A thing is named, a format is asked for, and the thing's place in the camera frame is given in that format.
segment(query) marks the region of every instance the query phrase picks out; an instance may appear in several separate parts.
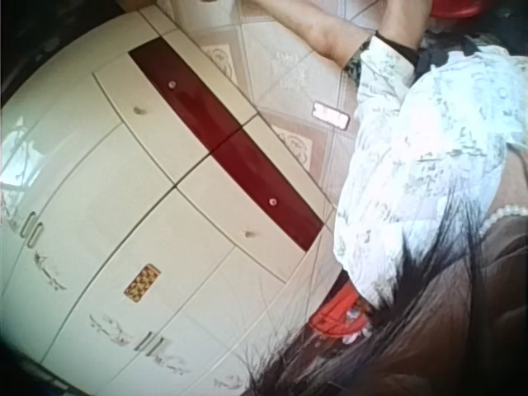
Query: cabinet handle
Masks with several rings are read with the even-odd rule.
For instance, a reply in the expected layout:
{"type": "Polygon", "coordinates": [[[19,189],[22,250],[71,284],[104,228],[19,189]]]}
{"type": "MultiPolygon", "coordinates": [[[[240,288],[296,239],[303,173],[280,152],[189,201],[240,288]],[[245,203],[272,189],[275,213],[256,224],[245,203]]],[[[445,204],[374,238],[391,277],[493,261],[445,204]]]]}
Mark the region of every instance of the cabinet handle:
{"type": "Polygon", "coordinates": [[[147,357],[152,356],[154,351],[156,351],[160,345],[162,345],[163,341],[165,341],[165,338],[161,337],[156,345],[154,345],[154,348],[150,350],[150,352],[147,354],[147,357]]]}
{"type": "Polygon", "coordinates": [[[27,216],[26,222],[24,223],[24,225],[22,225],[22,228],[21,228],[21,230],[20,230],[20,236],[21,236],[21,238],[25,238],[25,237],[27,237],[27,232],[26,232],[26,231],[29,231],[31,221],[35,218],[35,216],[36,216],[36,213],[35,213],[35,212],[31,212],[31,213],[27,216]]]}
{"type": "Polygon", "coordinates": [[[142,342],[138,344],[136,348],[134,348],[134,352],[139,351],[139,349],[146,343],[146,341],[152,336],[152,332],[148,332],[148,334],[145,336],[142,342]]]}
{"type": "Polygon", "coordinates": [[[35,247],[43,231],[44,231],[44,225],[42,224],[42,222],[40,222],[36,225],[35,229],[33,230],[33,233],[31,234],[30,238],[27,240],[27,247],[29,249],[32,249],[35,247]]]}

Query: white patterned shirt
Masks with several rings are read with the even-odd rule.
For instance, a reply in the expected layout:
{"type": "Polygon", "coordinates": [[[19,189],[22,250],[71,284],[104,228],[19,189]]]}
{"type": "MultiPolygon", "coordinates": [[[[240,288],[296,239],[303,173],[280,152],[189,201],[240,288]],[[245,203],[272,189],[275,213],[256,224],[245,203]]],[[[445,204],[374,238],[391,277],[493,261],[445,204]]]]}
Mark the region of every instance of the white patterned shirt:
{"type": "Polygon", "coordinates": [[[390,300],[403,237],[412,252],[427,249],[450,192],[486,214],[507,144],[526,143],[528,58],[497,46],[480,50],[451,52],[413,85],[414,67],[383,41],[374,37],[361,56],[361,126],[334,252],[374,306],[381,296],[390,300]]]}

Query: red drawer panel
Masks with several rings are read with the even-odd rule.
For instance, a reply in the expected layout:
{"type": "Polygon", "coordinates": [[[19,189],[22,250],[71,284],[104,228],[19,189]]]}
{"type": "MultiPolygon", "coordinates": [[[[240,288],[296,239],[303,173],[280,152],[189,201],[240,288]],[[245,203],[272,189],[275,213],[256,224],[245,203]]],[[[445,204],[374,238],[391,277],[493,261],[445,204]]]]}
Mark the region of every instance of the red drawer panel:
{"type": "Polygon", "coordinates": [[[323,221],[246,132],[237,132],[212,155],[295,243],[309,250],[323,221]]]}
{"type": "Polygon", "coordinates": [[[133,49],[130,57],[209,151],[240,129],[238,121],[163,38],[133,49]]]}

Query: red object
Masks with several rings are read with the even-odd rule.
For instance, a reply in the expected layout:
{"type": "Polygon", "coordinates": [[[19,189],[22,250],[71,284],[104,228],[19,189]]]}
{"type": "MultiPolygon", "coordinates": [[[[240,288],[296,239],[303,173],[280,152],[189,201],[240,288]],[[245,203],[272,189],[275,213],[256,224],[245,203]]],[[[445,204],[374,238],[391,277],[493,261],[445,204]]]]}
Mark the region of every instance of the red object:
{"type": "Polygon", "coordinates": [[[310,249],[323,221],[246,132],[237,132],[211,154],[291,239],[310,249]]]}
{"type": "Polygon", "coordinates": [[[435,0],[431,16],[445,19],[466,19],[487,11],[496,0],[435,0]]]}
{"type": "Polygon", "coordinates": [[[347,319],[347,312],[359,298],[359,293],[347,282],[330,302],[310,318],[309,326],[330,338],[342,338],[360,332],[369,322],[368,318],[362,314],[352,322],[347,319]]]}
{"type": "Polygon", "coordinates": [[[133,49],[130,57],[210,152],[240,130],[238,121],[163,38],[133,49]]]}
{"type": "Polygon", "coordinates": [[[130,57],[219,165],[308,251],[323,221],[174,49],[158,38],[130,51],[130,57]]]}

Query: pearl necklace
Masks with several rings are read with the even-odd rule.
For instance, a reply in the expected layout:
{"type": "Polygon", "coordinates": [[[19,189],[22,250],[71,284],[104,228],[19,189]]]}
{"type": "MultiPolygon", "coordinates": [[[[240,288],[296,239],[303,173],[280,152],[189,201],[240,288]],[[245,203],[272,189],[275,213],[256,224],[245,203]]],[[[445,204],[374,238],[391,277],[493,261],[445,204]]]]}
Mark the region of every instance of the pearl necklace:
{"type": "Polygon", "coordinates": [[[486,235],[489,229],[493,225],[495,225],[498,220],[512,216],[528,216],[528,208],[517,205],[507,205],[502,207],[501,209],[497,210],[494,214],[492,214],[489,219],[484,221],[484,223],[482,224],[482,228],[480,229],[480,236],[483,237],[484,235],[486,235]]]}

